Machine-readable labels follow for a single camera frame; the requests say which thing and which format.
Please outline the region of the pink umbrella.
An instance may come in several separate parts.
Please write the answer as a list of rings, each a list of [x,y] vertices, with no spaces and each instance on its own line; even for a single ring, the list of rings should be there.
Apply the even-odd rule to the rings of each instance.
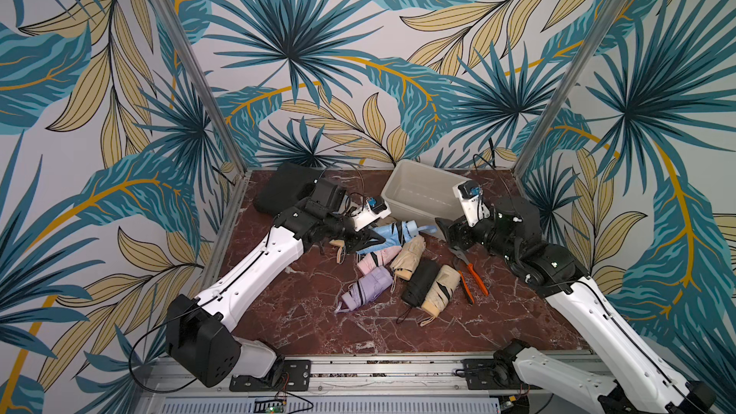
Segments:
[[[378,251],[372,251],[365,254],[356,266],[358,271],[365,276],[376,268],[390,265],[401,251],[402,247],[400,246],[390,246]]]

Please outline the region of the blue umbrella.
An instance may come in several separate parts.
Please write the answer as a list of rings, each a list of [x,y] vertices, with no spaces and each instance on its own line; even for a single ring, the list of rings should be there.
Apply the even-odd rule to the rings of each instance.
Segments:
[[[384,226],[375,227],[373,231],[383,237],[384,241],[358,251],[358,255],[381,251],[387,247],[403,246],[405,243],[418,237],[421,232],[435,234],[437,232],[437,227],[431,224],[419,226],[415,220],[410,220],[409,222],[394,222]]]

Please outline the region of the beige plastic storage box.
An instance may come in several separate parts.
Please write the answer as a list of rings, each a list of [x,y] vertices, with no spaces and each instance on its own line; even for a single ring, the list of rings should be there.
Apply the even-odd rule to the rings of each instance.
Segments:
[[[454,222],[464,216],[453,189],[468,180],[461,174],[401,160],[383,187],[381,197],[388,204],[393,218],[402,222],[414,220],[418,227],[434,226],[436,232],[432,237],[444,242],[446,239],[437,227],[436,219]]]

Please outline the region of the purple umbrella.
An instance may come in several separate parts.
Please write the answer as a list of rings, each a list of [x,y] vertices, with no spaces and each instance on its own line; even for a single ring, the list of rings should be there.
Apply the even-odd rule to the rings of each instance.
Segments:
[[[393,284],[390,271],[384,266],[374,268],[367,275],[360,278],[340,297],[335,309],[336,314],[354,312],[355,310],[375,301],[384,291]]]

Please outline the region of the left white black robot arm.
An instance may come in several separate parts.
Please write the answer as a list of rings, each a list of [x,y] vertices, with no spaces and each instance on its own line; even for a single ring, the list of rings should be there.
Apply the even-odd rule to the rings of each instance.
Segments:
[[[372,225],[390,215],[389,205],[375,197],[352,209],[347,200],[344,187],[319,178],[312,193],[281,211],[228,274],[193,298],[174,299],[165,321],[166,353],[206,387],[229,376],[242,356],[253,377],[266,377],[275,352],[260,342],[241,345],[232,335],[255,299],[313,245],[341,240],[347,252],[356,252],[385,241]]]

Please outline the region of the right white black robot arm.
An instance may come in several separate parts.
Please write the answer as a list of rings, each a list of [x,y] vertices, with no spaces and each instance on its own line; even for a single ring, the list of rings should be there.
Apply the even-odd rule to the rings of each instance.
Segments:
[[[450,250],[475,245],[507,268],[561,314],[606,364],[599,376],[515,340],[497,353],[525,384],[540,387],[588,413],[707,413],[717,396],[661,358],[605,298],[580,261],[542,238],[539,210],[523,197],[486,204],[458,190],[457,220],[436,222]]]

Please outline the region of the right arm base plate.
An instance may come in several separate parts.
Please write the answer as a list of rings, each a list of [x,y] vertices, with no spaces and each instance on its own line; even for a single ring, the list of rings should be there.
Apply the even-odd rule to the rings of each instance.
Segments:
[[[524,394],[536,386],[524,383],[511,363],[496,358],[467,358],[454,375],[467,383],[469,390],[515,390]]]

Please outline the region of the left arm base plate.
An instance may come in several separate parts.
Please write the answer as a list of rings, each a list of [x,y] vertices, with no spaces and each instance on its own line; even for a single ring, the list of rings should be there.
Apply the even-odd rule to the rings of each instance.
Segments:
[[[310,387],[312,362],[310,360],[277,360],[263,377],[233,376],[229,390],[235,393],[254,393],[285,390],[307,392]]]

